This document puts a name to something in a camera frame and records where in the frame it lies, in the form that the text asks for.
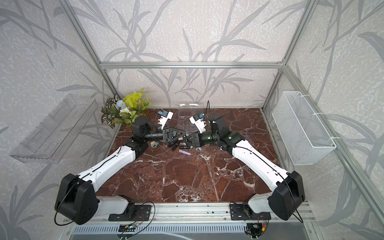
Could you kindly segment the lilac lipstick tube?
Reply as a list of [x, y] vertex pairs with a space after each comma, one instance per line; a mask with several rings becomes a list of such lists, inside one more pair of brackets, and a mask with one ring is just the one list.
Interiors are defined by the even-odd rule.
[[179, 150], [179, 153], [184, 154], [184, 155], [187, 155], [187, 156], [191, 156], [191, 153], [186, 152], [186, 151], [184, 151], [184, 150]]

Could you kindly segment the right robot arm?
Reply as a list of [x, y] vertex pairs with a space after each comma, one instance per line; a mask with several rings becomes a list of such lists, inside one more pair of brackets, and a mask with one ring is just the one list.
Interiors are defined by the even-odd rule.
[[189, 121], [198, 131], [184, 138], [187, 145], [195, 148], [204, 145], [218, 146], [248, 166], [270, 189], [266, 194], [254, 194], [243, 202], [243, 214], [248, 219], [257, 218], [262, 213], [274, 213], [284, 221], [292, 215], [299, 221], [302, 220], [298, 207], [305, 201], [305, 191], [303, 178], [298, 172], [290, 173], [271, 162], [243, 135], [231, 131], [220, 114], [208, 118], [210, 131], [206, 130], [202, 114], [193, 115]]

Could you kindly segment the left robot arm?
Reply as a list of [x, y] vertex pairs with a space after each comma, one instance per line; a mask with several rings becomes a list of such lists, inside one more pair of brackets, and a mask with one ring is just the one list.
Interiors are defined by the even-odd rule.
[[124, 166], [138, 159], [152, 141], [171, 143], [186, 132], [174, 127], [158, 129], [146, 116], [132, 124], [133, 135], [118, 150], [104, 160], [77, 175], [66, 175], [60, 184], [55, 211], [82, 225], [93, 217], [126, 215], [132, 210], [127, 197], [98, 197], [100, 187]]

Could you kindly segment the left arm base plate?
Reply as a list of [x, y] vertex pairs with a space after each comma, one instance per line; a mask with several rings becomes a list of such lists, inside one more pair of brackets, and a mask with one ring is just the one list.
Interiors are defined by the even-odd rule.
[[152, 205], [128, 206], [122, 214], [109, 215], [109, 222], [147, 222], [150, 220]]

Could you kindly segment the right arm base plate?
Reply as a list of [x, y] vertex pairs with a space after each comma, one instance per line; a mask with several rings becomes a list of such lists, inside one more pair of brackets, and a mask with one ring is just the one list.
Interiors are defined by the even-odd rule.
[[268, 212], [254, 213], [250, 207], [244, 204], [230, 202], [230, 214], [233, 221], [263, 220], [269, 221], [271, 214]]

